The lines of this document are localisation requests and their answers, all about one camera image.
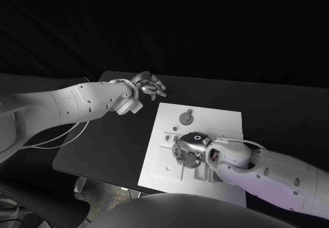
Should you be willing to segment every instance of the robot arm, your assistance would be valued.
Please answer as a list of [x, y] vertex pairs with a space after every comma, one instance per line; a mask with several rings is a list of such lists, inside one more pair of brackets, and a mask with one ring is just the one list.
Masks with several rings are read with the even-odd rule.
[[63, 124], [100, 118], [108, 111], [135, 113], [142, 104], [138, 90], [165, 96], [165, 87], [148, 71], [131, 80], [115, 79], [73, 85], [56, 91], [0, 95], [0, 162], [36, 133]]
[[223, 182], [282, 209], [329, 219], [329, 173], [298, 159], [197, 132], [180, 137], [173, 156], [186, 168], [206, 162]]

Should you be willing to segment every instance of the robotic hand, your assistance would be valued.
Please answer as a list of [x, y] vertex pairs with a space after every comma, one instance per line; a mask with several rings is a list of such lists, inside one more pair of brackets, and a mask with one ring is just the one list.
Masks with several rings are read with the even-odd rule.
[[0, 95], [0, 162], [21, 148], [27, 140], [47, 128], [87, 122], [108, 111], [135, 113], [142, 104], [138, 91], [165, 96], [158, 78], [144, 71], [131, 80], [90, 82], [56, 91]]
[[[242, 142], [259, 149], [249, 149]], [[210, 140], [199, 132], [175, 141], [173, 157], [190, 169], [206, 162], [225, 183], [238, 185], [275, 206], [329, 219], [329, 173], [298, 159], [253, 142], [219, 137]]]

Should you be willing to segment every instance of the black table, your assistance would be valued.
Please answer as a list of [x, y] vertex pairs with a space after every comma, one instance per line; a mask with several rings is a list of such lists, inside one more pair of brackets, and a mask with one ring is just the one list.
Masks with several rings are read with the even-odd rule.
[[[99, 81], [129, 79], [135, 73], [108, 71]], [[79, 138], [60, 148], [53, 161], [57, 171], [152, 194], [137, 185], [158, 103], [199, 106], [242, 113], [243, 138], [329, 171], [329, 90], [223, 80], [158, 76], [167, 97], [139, 94], [137, 114], [108, 112], [89, 122]], [[85, 124], [66, 137], [70, 140]], [[326, 219], [282, 210], [246, 193], [246, 207], [300, 227]]]

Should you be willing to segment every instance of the black curtain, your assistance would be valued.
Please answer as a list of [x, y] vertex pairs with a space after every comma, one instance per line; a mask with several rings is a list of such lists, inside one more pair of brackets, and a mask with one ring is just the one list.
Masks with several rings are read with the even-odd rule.
[[0, 1], [0, 72], [106, 70], [327, 88], [327, 1]]

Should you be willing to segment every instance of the white cable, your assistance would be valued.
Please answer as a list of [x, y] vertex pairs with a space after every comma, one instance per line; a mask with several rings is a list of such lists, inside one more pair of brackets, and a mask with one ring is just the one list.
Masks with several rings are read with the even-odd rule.
[[264, 149], [264, 150], [265, 150], [265, 148], [264, 148], [264, 147], [262, 147], [258, 143], [255, 143], [255, 142], [252, 142], [252, 141], [248, 141], [248, 140], [239, 140], [239, 139], [226, 139], [226, 138], [220, 138], [220, 137], [217, 137], [217, 139], [223, 139], [223, 140], [229, 140], [229, 141], [238, 141], [238, 142], [249, 143], [249, 144], [252, 144], [252, 145], [258, 146], [261, 149]]
[[53, 149], [53, 148], [57, 148], [57, 147], [61, 147], [61, 146], [67, 145], [80, 136], [80, 134], [82, 134], [82, 132], [83, 132], [87, 124], [89, 124], [89, 121], [86, 122], [86, 125], [85, 125], [80, 133], [76, 135], [76, 137], [69, 142], [66, 142], [64, 144], [61, 144], [60, 146], [56, 146], [56, 147], [37, 147], [37, 146], [33, 146], [33, 148], [37, 148], [37, 149]]
[[50, 140], [47, 140], [47, 141], [38, 143], [38, 144], [34, 144], [34, 145], [31, 145], [31, 146], [21, 146], [20, 149], [25, 149], [25, 148], [30, 148], [30, 147], [34, 147], [34, 146], [38, 146], [38, 145], [41, 145], [41, 144], [46, 144], [46, 143], [51, 142], [53, 140], [56, 140], [56, 139], [59, 139], [61, 136], [64, 136], [64, 135], [73, 130], [73, 128], [74, 128], [77, 125], [79, 125], [79, 123], [76, 123], [76, 124], [73, 125], [73, 127], [72, 127], [61, 135], [59, 135], [56, 138], [53, 138], [53, 139], [50, 139]]

